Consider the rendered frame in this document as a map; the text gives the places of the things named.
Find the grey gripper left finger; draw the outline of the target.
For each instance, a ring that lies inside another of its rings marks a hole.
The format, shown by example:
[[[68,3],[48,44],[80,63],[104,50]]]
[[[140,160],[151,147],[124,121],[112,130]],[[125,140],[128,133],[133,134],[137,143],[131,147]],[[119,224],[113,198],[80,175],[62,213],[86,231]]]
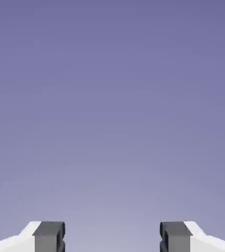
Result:
[[[0,240],[0,252],[65,252],[65,222],[31,221],[18,234]]]

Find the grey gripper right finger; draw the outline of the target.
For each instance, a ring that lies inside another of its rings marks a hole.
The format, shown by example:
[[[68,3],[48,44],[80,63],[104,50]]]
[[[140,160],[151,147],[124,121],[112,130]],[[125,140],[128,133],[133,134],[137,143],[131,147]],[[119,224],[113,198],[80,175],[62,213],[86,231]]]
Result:
[[[162,221],[160,236],[160,252],[225,252],[225,241],[205,234],[194,221]]]

